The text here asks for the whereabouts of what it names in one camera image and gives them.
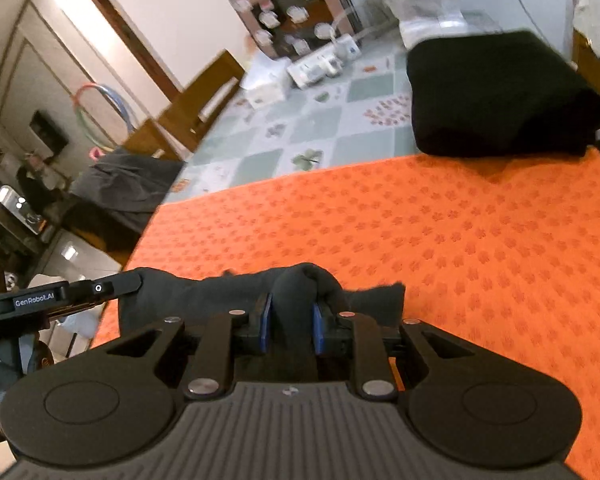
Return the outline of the black long-sleeve shirt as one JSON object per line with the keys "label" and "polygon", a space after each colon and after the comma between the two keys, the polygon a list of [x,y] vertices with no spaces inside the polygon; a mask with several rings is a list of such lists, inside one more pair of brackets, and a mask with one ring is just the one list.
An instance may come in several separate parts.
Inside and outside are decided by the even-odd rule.
{"label": "black long-sleeve shirt", "polygon": [[118,300],[119,330],[128,336],[168,316],[186,326],[204,326],[213,315],[242,309],[251,312],[264,296],[272,299],[271,350],[245,358],[236,375],[245,382],[333,382],[349,375],[339,358],[314,353],[313,306],[332,312],[369,315],[380,326],[397,326],[402,318],[406,286],[397,282],[371,289],[345,290],[327,270],[314,263],[268,269],[255,274],[225,273],[216,278],[186,280],[164,271],[138,268],[140,290]]}

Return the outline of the dark clothes on chair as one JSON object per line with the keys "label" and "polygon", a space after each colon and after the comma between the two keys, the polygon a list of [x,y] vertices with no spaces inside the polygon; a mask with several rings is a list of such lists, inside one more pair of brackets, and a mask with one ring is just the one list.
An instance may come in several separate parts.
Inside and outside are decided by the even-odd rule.
{"label": "dark clothes on chair", "polygon": [[142,234],[184,166],[181,160],[158,159],[117,148],[84,170],[72,182],[70,193]]}

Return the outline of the middle wooden chair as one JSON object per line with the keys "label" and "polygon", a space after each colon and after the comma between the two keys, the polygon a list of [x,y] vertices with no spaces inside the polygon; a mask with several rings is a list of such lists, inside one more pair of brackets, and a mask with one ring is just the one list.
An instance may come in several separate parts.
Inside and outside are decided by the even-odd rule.
{"label": "middle wooden chair", "polygon": [[122,144],[122,148],[134,155],[174,160],[174,162],[182,161],[173,144],[161,132],[156,122],[150,118],[129,135]]}

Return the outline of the wooden chair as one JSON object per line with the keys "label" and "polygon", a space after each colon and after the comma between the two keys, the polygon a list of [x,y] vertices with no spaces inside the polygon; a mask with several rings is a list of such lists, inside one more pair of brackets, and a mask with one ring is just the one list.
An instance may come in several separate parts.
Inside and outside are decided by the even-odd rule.
{"label": "wooden chair", "polygon": [[150,118],[129,135],[122,144],[122,148],[134,155],[174,160],[174,162],[182,161],[173,144],[161,132],[156,122]]}
{"label": "wooden chair", "polygon": [[158,124],[190,152],[236,96],[245,70],[223,50],[161,113]]}

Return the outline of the orange patterned table mat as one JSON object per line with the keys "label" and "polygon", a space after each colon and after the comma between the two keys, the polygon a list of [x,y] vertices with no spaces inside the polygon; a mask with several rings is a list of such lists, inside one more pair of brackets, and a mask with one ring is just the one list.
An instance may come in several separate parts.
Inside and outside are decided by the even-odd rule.
{"label": "orange patterned table mat", "polygon": [[131,268],[182,278],[312,262],[347,289],[403,283],[404,313],[566,384],[568,458],[600,479],[600,152],[426,155],[310,171],[162,205]]}

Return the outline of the far wooden chair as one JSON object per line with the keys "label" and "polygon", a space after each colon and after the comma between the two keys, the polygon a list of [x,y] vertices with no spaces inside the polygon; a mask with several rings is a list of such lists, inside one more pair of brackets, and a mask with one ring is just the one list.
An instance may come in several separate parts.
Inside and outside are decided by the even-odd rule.
{"label": "far wooden chair", "polygon": [[161,113],[158,124],[190,152],[236,96],[245,70],[223,50]]}

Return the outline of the colourful hula hoop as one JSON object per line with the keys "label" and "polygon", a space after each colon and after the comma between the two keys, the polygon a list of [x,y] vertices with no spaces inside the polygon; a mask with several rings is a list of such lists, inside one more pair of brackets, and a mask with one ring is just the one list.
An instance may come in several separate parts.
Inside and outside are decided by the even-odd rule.
{"label": "colourful hula hoop", "polygon": [[79,129],[95,148],[110,153],[135,131],[138,120],[132,108],[106,84],[82,84],[71,99]]}

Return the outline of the checkered tablecloth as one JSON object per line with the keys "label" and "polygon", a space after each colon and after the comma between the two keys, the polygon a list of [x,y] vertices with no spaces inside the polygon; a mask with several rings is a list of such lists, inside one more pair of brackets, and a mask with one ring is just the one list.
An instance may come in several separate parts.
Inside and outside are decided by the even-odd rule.
{"label": "checkered tablecloth", "polygon": [[166,196],[169,203],[317,169],[417,153],[398,32],[363,44],[341,75],[260,110],[227,105]]}

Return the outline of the brown wooden door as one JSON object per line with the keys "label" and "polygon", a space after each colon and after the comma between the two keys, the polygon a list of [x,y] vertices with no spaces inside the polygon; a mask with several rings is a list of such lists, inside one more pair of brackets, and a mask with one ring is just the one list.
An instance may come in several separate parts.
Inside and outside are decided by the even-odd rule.
{"label": "brown wooden door", "polygon": [[178,88],[176,88],[170,76],[146,48],[143,41],[140,40],[140,37],[137,36],[132,27],[125,21],[120,11],[110,0],[92,1],[107,23],[119,36],[125,47],[130,50],[133,58],[140,63],[140,66],[143,67],[143,70],[164,96],[172,102],[180,93]]}

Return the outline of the white tissue box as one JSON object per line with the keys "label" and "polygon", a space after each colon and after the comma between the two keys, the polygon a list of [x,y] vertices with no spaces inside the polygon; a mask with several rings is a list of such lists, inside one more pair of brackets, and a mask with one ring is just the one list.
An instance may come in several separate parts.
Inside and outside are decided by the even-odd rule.
{"label": "white tissue box", "polygon": [[283,102],[292,86],[288,73],[290,58],[269,58],[257,51],[240,81],[239,87],[249,105],[255,110]]}

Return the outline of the white power strip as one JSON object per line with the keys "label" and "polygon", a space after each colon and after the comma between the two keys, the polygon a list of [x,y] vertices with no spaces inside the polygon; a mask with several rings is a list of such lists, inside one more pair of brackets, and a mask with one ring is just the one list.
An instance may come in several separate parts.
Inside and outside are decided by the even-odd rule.
{"label": "white power strip", "polygon": [[361,56],[358,43],[343,35],[288,66],[287,72],[299,89],[342,74],[344,66]]}

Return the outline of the folded black garment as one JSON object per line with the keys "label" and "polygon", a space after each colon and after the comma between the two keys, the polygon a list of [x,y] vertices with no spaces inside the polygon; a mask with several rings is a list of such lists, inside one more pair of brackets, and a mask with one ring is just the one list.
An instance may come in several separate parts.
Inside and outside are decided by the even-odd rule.
{"label": "folded black garment", "polygon": [[532,32],[428,39],[406,72],[428,155],[581,156],[600,130],[600,95]]}

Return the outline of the brown water dispenser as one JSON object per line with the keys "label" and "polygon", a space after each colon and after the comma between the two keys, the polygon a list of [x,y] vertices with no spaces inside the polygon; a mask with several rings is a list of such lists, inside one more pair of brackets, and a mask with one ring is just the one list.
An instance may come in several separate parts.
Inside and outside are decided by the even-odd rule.
{"label": "brown water dispenser", "polygon": [[362,29],[356,6],[366,0],[230,0],[254,43],[270,58],[296,60],[324,47],[330,29],[355,34]]}

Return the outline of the wall television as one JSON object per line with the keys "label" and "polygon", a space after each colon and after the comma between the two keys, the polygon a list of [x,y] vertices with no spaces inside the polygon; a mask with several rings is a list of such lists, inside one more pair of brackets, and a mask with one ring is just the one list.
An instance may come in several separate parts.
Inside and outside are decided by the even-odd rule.
{"label": "wall television", "polygon": [[43,112],[36,110],[30,121],[30,128],[34,135],[52,153],[52,157],[59,155],[69,144],[61,128],[50,120]]}

